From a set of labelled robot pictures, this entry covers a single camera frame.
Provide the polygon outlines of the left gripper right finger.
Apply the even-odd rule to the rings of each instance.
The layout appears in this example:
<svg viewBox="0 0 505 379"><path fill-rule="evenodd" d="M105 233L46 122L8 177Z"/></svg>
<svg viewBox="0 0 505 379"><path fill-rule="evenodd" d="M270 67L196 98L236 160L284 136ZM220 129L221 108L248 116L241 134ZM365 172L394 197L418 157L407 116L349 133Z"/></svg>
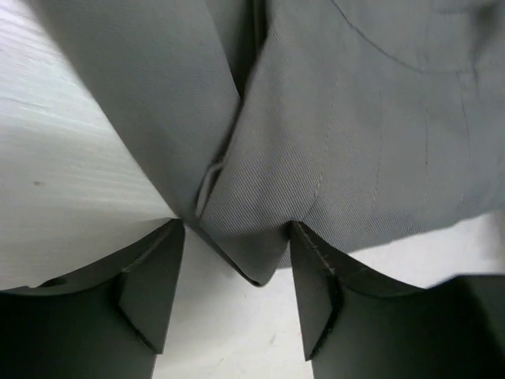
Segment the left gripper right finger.
<svg viewBox="0 0 505 379"><path fill-rule="evenodd" d="M422 289L362 264L298 222L290 253L314 377L503 377L503 276L456 276Z"/></svg>

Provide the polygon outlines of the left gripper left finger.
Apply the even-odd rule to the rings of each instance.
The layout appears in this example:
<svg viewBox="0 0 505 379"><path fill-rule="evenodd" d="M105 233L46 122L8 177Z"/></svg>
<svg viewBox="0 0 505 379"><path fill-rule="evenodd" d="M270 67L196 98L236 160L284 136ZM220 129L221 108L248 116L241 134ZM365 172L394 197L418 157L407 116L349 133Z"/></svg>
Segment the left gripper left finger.
<svg viewBox="0 0 505 379"><path fill-rule="evenodd" d="M152 377L184 242L183 223L171 220L74 272L2 291L2 377Z"/></svg>

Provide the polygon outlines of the grey pleated skirt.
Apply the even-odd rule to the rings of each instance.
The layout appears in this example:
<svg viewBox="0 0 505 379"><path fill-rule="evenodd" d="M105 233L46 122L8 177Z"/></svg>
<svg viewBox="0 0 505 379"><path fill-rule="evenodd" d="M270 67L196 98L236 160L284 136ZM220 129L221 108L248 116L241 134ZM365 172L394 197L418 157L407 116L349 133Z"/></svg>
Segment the grey pleated skirt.
<svg viewBox="0 0 505 379"><path fill-rule="evenodd" d="M501 1L33 1L153 186L265 284L504 205Z"/></svg>

